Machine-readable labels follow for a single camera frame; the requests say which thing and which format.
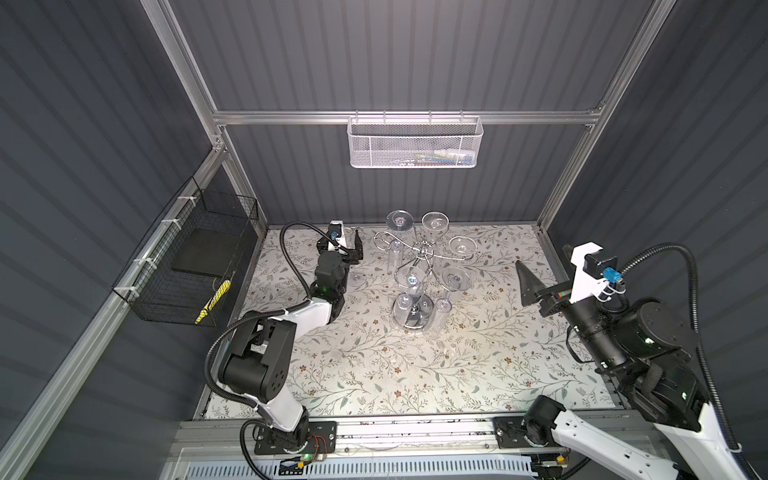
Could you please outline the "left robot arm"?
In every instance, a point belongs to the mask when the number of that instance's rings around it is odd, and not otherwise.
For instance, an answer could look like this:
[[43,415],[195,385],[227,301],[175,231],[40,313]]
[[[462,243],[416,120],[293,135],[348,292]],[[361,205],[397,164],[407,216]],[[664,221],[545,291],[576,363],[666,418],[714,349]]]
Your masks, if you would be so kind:
[[329,223],[317,242],[314,281],[298,278],[307,299],[272,312],[248,311],[209,349],[206,384],[216,395],[253,408],[273,444],[303,448],[310,436],[309,414],[285,386],[295,340],[332,323],[340,315],[350,267],[364,258],[356,235],[350,246],[341,220]]

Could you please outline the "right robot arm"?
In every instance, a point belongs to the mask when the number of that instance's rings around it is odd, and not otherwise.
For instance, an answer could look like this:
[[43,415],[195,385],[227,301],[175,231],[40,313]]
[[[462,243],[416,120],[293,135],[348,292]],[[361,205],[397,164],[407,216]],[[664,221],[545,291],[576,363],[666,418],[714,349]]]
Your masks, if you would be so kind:
[[[684,259],[689,318],[654,298],[630,303],[625,276],[667,251]],[[562,403],[538,396],[521,422],[534,447],[556,444],[582,454],[625,479],[756,479],[727,419],[706,360],[698,315],[698,271],[691,251],[662,243],[623,267],[594,243],[572,253],[572,280],[546,287],[516,262],[522,304],[544,317],[562,314],[600,375],[675,448],[681,461],[660,458],[587,423]]]

